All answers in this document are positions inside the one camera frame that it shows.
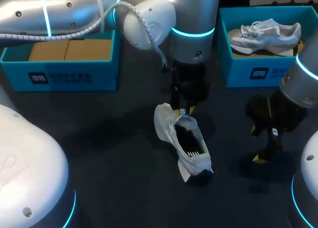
cable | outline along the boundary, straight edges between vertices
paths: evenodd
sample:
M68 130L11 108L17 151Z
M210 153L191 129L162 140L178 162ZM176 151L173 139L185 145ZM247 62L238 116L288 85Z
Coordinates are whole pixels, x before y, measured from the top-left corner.
M154 41L154 38L151 34L150 28L148 23L144 20L144 17L140 14L140 12L134 7L133 5L127 3L127 2L118 2L113 4L107 11L105 11L103 17L99 18L92 26L88 27L87 29L84 29L82 31L79 31L77 33L72 34L65 34L65 35L57 35L57 36L31 36L31 35L21 35L21 34L0 34L0 40L25 40L25 41L57 41L57 40L66 40L66 39L72 39L76 37L84 36L92 31L94 31L99 24L101 23L101 20L104 20L115 8L124 6L127 7L144 25L145 31L149 37L150 44L155 52L157 52L162 61L162 66L167 66L167 60L163 53L163 51L156 45L156 42Z

shoe sole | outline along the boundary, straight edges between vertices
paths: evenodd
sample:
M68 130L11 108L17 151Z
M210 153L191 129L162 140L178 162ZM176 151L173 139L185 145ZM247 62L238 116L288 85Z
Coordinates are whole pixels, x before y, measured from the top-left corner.
M284 56L284 57L293 57L294 56L294 47L293 48L282 48L282 47L268 47L268 48L242 48L236 45L232 45L231 47L237 50L240 53L250 55L257 50L266 50L275 55Z

robotic arm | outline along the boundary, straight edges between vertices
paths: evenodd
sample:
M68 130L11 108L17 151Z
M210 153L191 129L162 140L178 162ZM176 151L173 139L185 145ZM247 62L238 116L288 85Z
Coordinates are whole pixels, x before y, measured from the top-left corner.
M254 162L264 163L282 149L283 133L292 132L306 117L307 110L318 101L318 29L296 56L280 88L270 97L256 95L248 102L246 113L254 121L252 135L267 130L267 146L259 151ZM301 163L293 180L288 218L293 228L318 227L318 132L306 144Z
M119 29L139 49L198 64L210 55L219 0L1 0L0 41L53 41Z

white cable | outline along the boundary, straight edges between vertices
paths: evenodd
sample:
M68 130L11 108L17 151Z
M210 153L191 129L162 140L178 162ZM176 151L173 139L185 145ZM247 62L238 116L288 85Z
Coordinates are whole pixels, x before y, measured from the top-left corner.
M127 7L144 25L145 31L149 37L150 44L155 52L157 52L162 61L162 66L167 66L167 60L162 52L162 50L156 45L156 42L154 41L154 38L151 34L150 28L148 23L144 20L144 17L140 14L140 12L131 4L127 2L117 2L113 4L107 11L105 11L103 17L99 18L92 26L88 27L87 29L84 29L82 31L79 31L77 33L72 34L65 34L65 35L58 35L58 36L30 36L30 35L21 35L21 34L0 34L0 40L10 40L10 39L17 39L17 40L25 40L25 41L56 41L56 40L65 40L65 39L72 39L76 37L84 36L92 31L94 31L99 24L101 23L101 20L105 20L105 18L117 7L124 6Z
M97 0L97 5L98 5L98 9L99 9L99 16L101 18L103 18L104 6L103 6L102 0ZM105 31L105 20L101 20L101 22L100 22L100 32L102 33L104 31Z

cardboard box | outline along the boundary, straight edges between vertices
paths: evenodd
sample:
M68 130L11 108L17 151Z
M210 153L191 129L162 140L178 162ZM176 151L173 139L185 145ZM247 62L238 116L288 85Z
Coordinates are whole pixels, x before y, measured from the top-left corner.
M273 55L237 56L233 54L228 31L273 18L284 25L302 26L303 43L318 27L318 14L311 6L269 6L221 8L216 28L216 45L227 87L278 86L296 57Z
M68 40L35 43L28 61L64 61L68 44Z
M71 40L65 55L65 61L108 61L111 54L111 40L85 39Z
M15 91L115 91L120 41L118 31L108 31L25 44L5 48L0 62Z

